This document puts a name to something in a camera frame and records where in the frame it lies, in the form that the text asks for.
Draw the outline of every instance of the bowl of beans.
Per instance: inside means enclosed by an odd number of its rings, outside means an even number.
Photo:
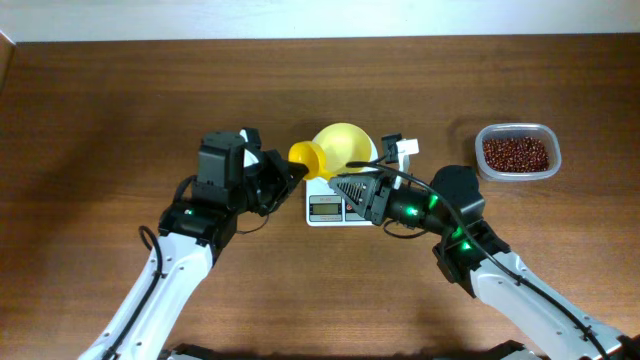
[[[489,181],[546,179],[560,169],[556,135],[541,124],[496,124],[476,136],[480,177]]]

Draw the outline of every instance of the digital scale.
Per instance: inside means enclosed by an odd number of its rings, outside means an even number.
[[[373,161],[378,158],[378,150],[376,150],[371,138],[369,138],[369,142],[371,143],[371,158],[369,160]],[[371,221],[366,221],[358,215],[351,205],[345,204],[344,200],[335,191],[331,190],[325,179],[317,177],[306,183],[306,216],[309,226],[372,225]]]

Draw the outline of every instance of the white wall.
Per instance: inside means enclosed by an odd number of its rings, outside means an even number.
[[[640,0],[0,0],[12,40],[640,31]]]

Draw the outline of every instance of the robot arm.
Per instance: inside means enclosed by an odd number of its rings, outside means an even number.
[[[360,216],[375,225],[384,223],[385,230],[398,222],[441,235],[433,253],[447,280],[507,316],[550,358],[600,359],[606,353],[617,359],[612,354],[618,353],[624,359],[623,353],[637,351],[623,348],[631,344],[629,338],[562,297],[498,238],[482,218],[485,201],[472,169],[447,166],[430,185],[416,188],[396,187],[398,171],[368,166],[384,171],[340,175],[329,186]]]
[[[179,186],[140,277],[80,359],[158,357],[184,304],[236,233],[238,215],[276,211],[307,172],[260,146],[255,129],[204,137],[197,177]],[[189,185],[192,197],[185,199]]]

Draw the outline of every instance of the brown tabletop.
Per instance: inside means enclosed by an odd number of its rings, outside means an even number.
[[[256,127],[265,149],[286,154],[334,122],[377,144],[418,138],[412,171],[427,181],[474,165],[489,124],[549,126],[560,172],[481,180],[485,218],[577,306],[640,333],[639,35],[19,44],[0,97],[0,357],[73,358],[91,345],[148,256],[137,226],[155,227],[196,172],[206,132]],[[531,344],[444,279],[438,240],[311,228],[300,186],[263,230],[231,241],[167,346],[390,355]]]

